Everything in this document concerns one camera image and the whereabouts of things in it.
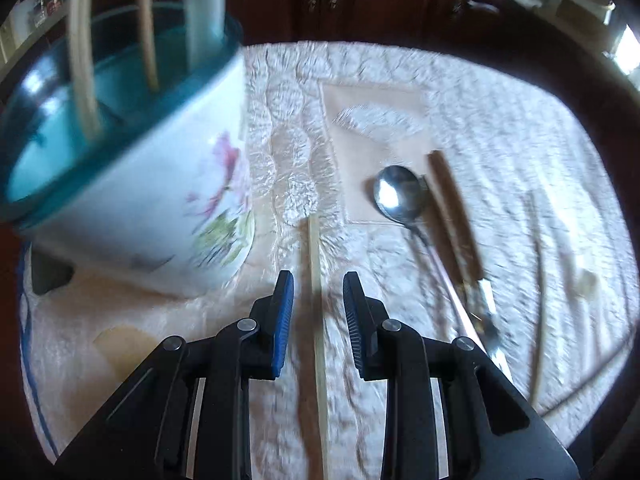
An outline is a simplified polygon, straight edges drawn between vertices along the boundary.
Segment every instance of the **chopstick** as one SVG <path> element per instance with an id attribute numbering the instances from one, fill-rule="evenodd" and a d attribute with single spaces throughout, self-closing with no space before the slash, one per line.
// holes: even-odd
<path id="1" fill-rule="evenodd" d="M 316 400 L 318 430 L 322 454 L 322 478 L 329 479 L 328 466 L 328 401 L 326 394 L 326 363 L 324 361 L 324 315 L 322 314 L 322 281 L 320 271 L 320 227 L 318 215 L 308 218 L 309 269 L 311 273 L 311 306 L 314 326 L 314 358 L 316 368 Z"/>
<path id="2" fill-rule="evenodd" d="M 87 141 L 102 133 L 95 100 L 94 57 L 91 46 L 91 0 L 71 0 L 67 17 L 69 63 L 78 121 Z"/>
<path id="3" fill-rule="evenodd" d="M 146 84 L 152 92 L 160 89 L 158 69 L 156 67 L 156 44 L 154 42 L 154 15 L 151 0 L 138 0 L 140 18 L 138 37 L 142 48 L 142 60 L 145 65 Z"/>
<path id="4" fill-rule="evenodd" d="M 542 387 L 543 357 L 546 346 L 546 279 L 544 271 L 544 256 L 542 252 L 542 236 L 538 224 L 538 210 L 533 192 L 529 192 L 529 214 L 531 216 L 531 230 L 533 245 L 536 251 L 536 274 L 538 278 L 538 325 L 536 327 L 536 348 L 534 349 L 531 379 L 529 384 L 529 404 L 538 402 Z"/>

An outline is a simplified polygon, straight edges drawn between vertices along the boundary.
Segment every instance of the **metal screw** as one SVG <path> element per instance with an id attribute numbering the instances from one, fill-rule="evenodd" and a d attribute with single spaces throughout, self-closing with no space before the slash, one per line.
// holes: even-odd
<path id="1" fill-rule="evenodd" d="M 171 335 L 162 341 L 162 348 L 169 352 L 173 352 L 182 346 L 182 338 L 177 335 Z"/>
<path id="2" fill-rule="evenodd" d="M 402 328 L 402 323 L 400 323 L 397 319 L 385 319 L 382 322 L 382 328 L 384 328 L 387 332 L 397 332 Z"/>
<path id="3" fill-rule="evenodd" d="M 255 319 L 245 317 L 244 319 L 238 321 L 238 324 L 236 326 L 238 327 L 238 330 L 242 330 L 243 332 L 251 332 L 251 330 L 257 327 L 258 324 L 255 322 Z"/>
<path id="4" fill-rule="evenodd" d="M 458 348 L 462 348 L 463 350 L 473 350 L 476 347 L 476 344 L 469 339 L 468 337 L 459 337 L 458 339 L 456 339 L 456 346 L 458 346 Z"/>

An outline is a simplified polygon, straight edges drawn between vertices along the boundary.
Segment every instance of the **floral pattern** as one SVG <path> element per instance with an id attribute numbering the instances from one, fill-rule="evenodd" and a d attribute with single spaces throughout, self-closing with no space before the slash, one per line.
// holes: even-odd
<path id="1" fill-rule="evenodd" d="M 203 160 L 199 175 L 200 191 L 186 197 L 187 216 L 200 218 L 193 231 L 193 263 L 224 267 L 250 245 L 254 235 L 249 165 L 240 149 L 231 145 L 228 132 Z"/>

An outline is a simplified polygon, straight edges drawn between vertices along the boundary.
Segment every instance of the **pink flower print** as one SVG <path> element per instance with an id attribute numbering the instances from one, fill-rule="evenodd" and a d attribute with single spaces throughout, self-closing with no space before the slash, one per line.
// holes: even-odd
<path id="1" fill-rule="evenodd" d="M 239 213 L 251 209 L 251 177 L 249 162 L 245 156 L 238 159 L 233 179 L 229 183 L 229 190 L 234 194 Z"/>
<path id="2" fill-rule="evenodd" d="M 187 215 L 201 216 L 193 232 L 197 232 L 215 213 L 234 174 L 240 150 L 231 146 L 229 132 L 224 132 L 211 150 L 211 157 L 202 161 L 194 187 L 186 197 Z"/>

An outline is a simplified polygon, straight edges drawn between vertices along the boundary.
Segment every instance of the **lace tablecloth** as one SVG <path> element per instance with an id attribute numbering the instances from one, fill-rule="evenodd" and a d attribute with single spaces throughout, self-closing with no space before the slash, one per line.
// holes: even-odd
<path id="1" fill-rule="evenodd" d="M 354 368 L 342 277 L 357 270 L 367 295 L 423 336 L 456 336 L 452 307 L 422 248 L 383 221 L 362 187 L 385 164 L 420 171 L 433 146 L 444 150 L 468 206 L 513 381 L 526 397 L 538 313 L 546 307 L 534 403 L 540 413 L 628 338 L 639 316 L 628 232 L 600 157 L 557 98 L 453 57 L 364 44 L 256 46 L 246 50 L 246 67 L 256 231 L 246 263 L 225 288 L 180 301 L 77 269 L 69 285 L 38 297 L 24 273 L 25 390 L 52 460 L 162 338 L 215 335 L 289 269 L 296 301 L 286 364 L 279 380 L 251 385 L 254 478 L 315 478 L 305 219 L 318 212 L 332 478 L 378 478 L 386 386 L 364 383 Z M 626 354 L 622 347 L 546 416 L 565 445 L 593 415 Z"/>

